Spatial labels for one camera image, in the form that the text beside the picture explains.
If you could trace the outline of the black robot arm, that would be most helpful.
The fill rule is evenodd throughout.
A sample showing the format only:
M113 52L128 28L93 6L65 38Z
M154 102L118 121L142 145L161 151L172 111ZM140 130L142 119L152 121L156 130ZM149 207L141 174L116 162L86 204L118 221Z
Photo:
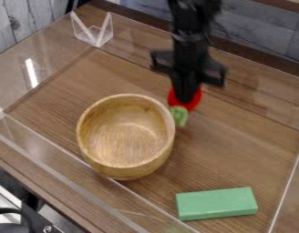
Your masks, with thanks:
M168 0L172 49L152 50L150 68L169 76L176 100L188 104L203 83L223 87L227 67L211 57L211 23L221 0Z

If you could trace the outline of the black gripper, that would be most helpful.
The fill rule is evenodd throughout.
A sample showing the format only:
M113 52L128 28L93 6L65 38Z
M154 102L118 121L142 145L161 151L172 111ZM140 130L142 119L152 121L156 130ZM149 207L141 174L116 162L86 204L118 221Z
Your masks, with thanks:
M149 53L152 59L150 69L166 74L175 96L181 103L193 99L193 94L201 83L224 86L227 68L204 52L201 58L180 58L170 50L156 50Z

